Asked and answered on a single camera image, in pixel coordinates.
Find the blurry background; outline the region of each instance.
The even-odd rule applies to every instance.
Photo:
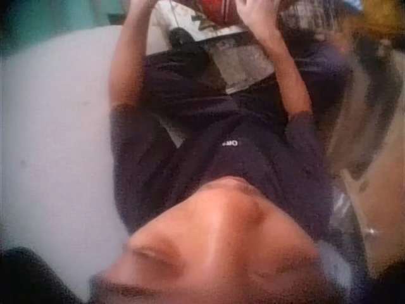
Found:
[[[1,249],[32,249],[86,299],[89,277],[127,238],[113,199],[107,79],[128,0],[0,5]],[[405,260],[403,17],[395,0],[300,0],[283,13],[352,66],[323,132],[337,188],[331,226],[342,255],[353,265],[364,255],[374,278]],[[177,26],[210,52],[228,91],[273,71],[243,28],[169,0],[154,9],[147,53],[167,50]]]

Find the red object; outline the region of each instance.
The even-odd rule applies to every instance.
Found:
[[[191,0],[174,0],[195,10]],[[242,23],[236,10],[235,0],[196,0],[204,15],[220,26],[230,26]],[[280,10],[286,10],[297,0],[280,0]]]
[[[235,25],[240,23],[235,0],[199,0],[202,12],[215,24]]]

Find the person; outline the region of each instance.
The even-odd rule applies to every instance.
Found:
[[[332,188],[313,109],[341,85],[339,54],[318,44],[294,61],[276,1],[237,0],[275,76],[227,95],[198,81],[209,58],[181,30],[145,57],[155,3],[131,1],[111,65],[115,198],[131,236],[91,302],[332,301],[316,245]],[[159,117],[188,132],[180,147]]]

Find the dark pants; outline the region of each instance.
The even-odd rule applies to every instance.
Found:
[[[315,118],[340,99],[350,68],[336,50],[323,42],[288,42],[291,55],[308,88]],[[197,44],[146,58],[143,103],[152,112],[187,131],[199,132],[242,111],[281,129],[287,115],[275,75],[234,94],[218,91],[197,80],[209,56]]]

